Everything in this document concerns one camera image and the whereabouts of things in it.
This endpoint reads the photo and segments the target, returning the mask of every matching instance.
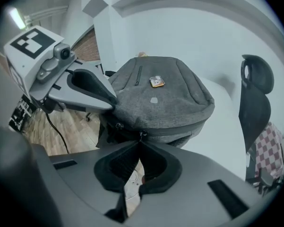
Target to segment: wooden floor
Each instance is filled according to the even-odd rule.
[[[53,125],[64,137],[70,153],[97,149],[100,120],[92,113],[90,122],[86,113],[64,110],[49,114]],[[50,126],[42,110],[37,110],[23,127],[24,135],[30,143],[43,145],[49,156],[67,154],[64,143],[57,132]]]

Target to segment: gray backpack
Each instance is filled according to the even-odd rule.
[[[149,79],[155,76],[165,85],[152,87]],[[105,132],[107,142],[143,138],[181,147],[199,134],[215,107],[200,79],[173,57],[130,59],[109,81],[117,104],[100,116],[99,135]]]

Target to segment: checkered cloth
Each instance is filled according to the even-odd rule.
[[[274,179],[281,176],[284,160],[281,148],[282,134],[271,122],[256,139],[256,166],[255,176],[258,170],[265,168]]]

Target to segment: backpack zipper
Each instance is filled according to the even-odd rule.
[[[142,74],[142,67],[140,66],[140,68],[138,69],[138,76],[137,76],[137,81],[135,83],[135,86],[138,86],[138,84],[140,83],[140,78],[141,78],[141,74]]]
[[[143,137],[146,137],[148,135],[147,131],[140,131],[140,142],[142,141]]]
[[[113,129],[113,131],[109,134],[108,138],[107,138],[107,143],[110,143],[112,142],[115,134],[118,132],[118,131],[121,131],[122,129],[124,128],[124,125],[121,124],[121,123],[117,123]]]

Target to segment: chair backrest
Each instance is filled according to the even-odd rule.
[[[273,89],[274,76],[262,58],[254,55],[243,55],[243,58],[239,119],[247,152],[269,122],[271,106],[266,94]]]

